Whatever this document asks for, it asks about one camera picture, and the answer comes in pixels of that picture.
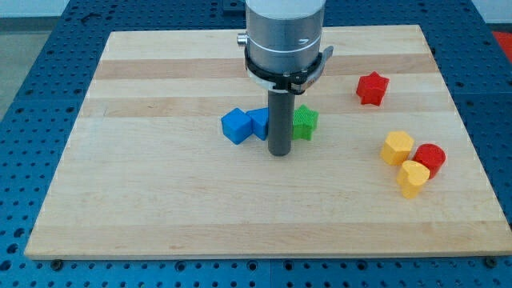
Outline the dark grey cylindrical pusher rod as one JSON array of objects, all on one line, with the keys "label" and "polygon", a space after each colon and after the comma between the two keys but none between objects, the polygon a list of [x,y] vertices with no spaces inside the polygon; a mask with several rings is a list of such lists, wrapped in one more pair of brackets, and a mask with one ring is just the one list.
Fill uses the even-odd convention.
[{"label": "dark grey cylindrical pusher rod", "polygon": [[291,150],[295,95],[268,92],[268,151],[273,156],[285,156]]}]

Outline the black clamp ring mount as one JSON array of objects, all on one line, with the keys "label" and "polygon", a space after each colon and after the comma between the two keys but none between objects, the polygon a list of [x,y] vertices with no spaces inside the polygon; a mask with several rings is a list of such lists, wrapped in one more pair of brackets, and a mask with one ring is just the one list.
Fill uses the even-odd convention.
[{"label": "black clamp ring mount", "polygon": [[297,72],[273,73],[258,67],[244,49],[246,71],[256,84],[276,93],[304,94],[322,76],[326,62],[333,55],[334,47],[328,46],[319,53],[307,68]]}]

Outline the grey cylindrical robot arm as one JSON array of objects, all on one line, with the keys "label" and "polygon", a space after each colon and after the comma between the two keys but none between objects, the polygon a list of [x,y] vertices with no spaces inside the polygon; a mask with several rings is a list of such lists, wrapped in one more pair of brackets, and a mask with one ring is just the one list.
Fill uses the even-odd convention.
[{"label": "grey cylindrical robot arm", "polygon": [[334,48],[321,48],[326,0],[246,0],[246,31],[237,36],[250,78],[267,90],[267,148],[291,150],[294,101],[316,83]]}]

